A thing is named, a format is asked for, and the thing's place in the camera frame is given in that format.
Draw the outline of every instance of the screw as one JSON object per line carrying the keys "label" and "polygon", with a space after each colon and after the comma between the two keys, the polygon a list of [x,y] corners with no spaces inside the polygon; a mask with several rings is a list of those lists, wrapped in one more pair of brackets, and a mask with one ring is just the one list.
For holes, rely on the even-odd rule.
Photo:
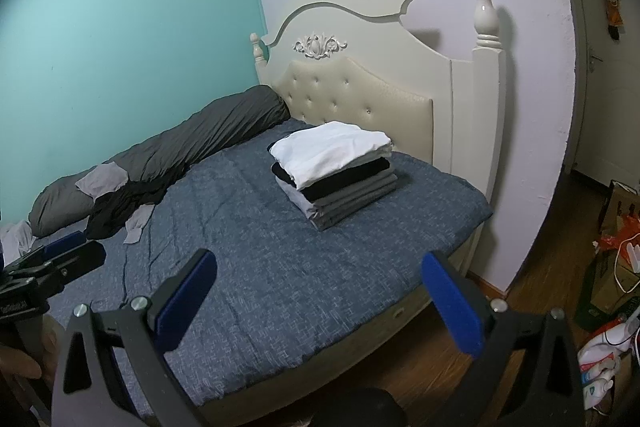
{"label": "screw", "polygon": [[491,309],[496,313],[503,313],[509,309],[509,305],[503,299],[493,299],[490,305]]}
{"label": "screw", "polygon": [[149,301],[146,299],[146,297],[135,297],[132,301],[131,301],[131,307],[135,310],[135,311],[140,311],[146,308],[146,305],[149,304]]}
{"label": "screw", "polygon": [[562,308],[552,308],[550,313],[551,316],[557,321],[561,321],[562,319],[564,319],[564,310]]}
{"label": "screw", "polygon": [[89,311],[89,307],[86,304],[78,304],[74,308],[74,315],[76,317],[82,317],[87,311]]}

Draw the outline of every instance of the folded black shirt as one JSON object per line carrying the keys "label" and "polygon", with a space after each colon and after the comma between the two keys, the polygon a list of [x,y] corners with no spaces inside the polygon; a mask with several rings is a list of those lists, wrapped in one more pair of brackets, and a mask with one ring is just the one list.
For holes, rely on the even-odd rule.
{"label": "folded black shirt", "polygon": [[[318,180],[307,188],[303,188],[300,192],[302,192],[302,195],[307,201],[309,201],[309,203],[313,203],[320,198],[324,198],[329,194],[334,193],[336,190],[341,190],[351,184],[361,182],[371,176],[375,176],[379,172],[388,169],[390,166],[391,165],[386,158],[377,158],[376,160],[364,163],[363,165],[350,167],[344,171],[336,172],[331,176]],[[291,185],[292,187],[296,186],[291,177],[287,174],[287,171],[280,167],[278,162],[271,166],[271,172],[286,184]]]}

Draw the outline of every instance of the blue rubber pad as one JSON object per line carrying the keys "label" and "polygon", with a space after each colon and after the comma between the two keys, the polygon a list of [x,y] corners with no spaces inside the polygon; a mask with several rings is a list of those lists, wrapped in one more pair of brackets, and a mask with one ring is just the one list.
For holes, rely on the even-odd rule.
{"label": "blue rubber pad", "polygon": [[422,282],[458,349],[477,358],[484,347],[482,319],[433,253],[422,258]]}
{"label": "blue rubber pad", "polygon": [[216,256],[207,250],[156,318],[154,344],[160,353],[178,347],[216,281],[217,274]]}
{"label": "blue rubber pad", "polygon": [[84,245],[84,243],[86,243],[84,232],[78,231],[65,235],[65,237],[61,237],[59,240],[44,247],[42,260],[49,261],[50,259],[59,256],[61,253],[65,253],[66,251],[77,248],[80,245]]}

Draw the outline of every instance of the headboard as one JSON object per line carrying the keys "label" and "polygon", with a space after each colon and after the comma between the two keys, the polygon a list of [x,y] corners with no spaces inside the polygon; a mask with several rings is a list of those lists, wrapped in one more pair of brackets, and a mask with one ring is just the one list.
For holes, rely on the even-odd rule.
{"label": "headboard", "polygon": [[293,0],[271,33],[250,36],[260,83],[283,97],[293,118],[384,131],[396,150],[490,197],[505,74],[494,6],[476,0],[478,41],[466,61],[404,29],[400,16],[411,1]]}

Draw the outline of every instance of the folded gray shirt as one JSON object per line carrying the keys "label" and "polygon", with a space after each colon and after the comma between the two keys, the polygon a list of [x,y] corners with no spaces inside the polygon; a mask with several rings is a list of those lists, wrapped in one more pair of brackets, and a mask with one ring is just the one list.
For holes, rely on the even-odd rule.
{"label": "folded gray shirt", "polygon": [[304,197],[302,192],[296,190],[295,187],[292,187],[282,181],[277,176],[275,178],[289,200],[302,210],[307,219],[319,219],[336,213],[347,206],[353,206],[354,204],[357,204],[358,201],[363,198],[367,198],[370,193],[375,192],[380,188],[386,187],[390,184],[393,184],[395,187],[395,183],[398,180],[396,175],[393,174],[393,169],[388,168],[374,176],[371,176],[370,178],[367,178],[366,180],[354,183],[348,187],[342,188],[341,190],[336,190],[332,194],[329,194],[314,203],[310,203]]}
{"label": "folded gray shirt", "polygon": [[311,219],[309,219],[309,221],[313,223],[313,226],[316,227],[317,230],[328,229],[329,227],[332,227],[339,221],[343,220],[345,217],[351,216],[351,214],[353,214],[354,212],[357,212],[361,208],[364,208],[369,203],[373,203],[374,201],[379,200],[385,194],[392,192],[396,189],[396,185],[398,185],[397,179],[387,185],[384,185],[383,187],[378,188],[377,190],[369,192],[366,196],[354,200],[351,204],[346,204],[345,206],[342,206],[329,214],[325,214],[322,217],[312,217]]}

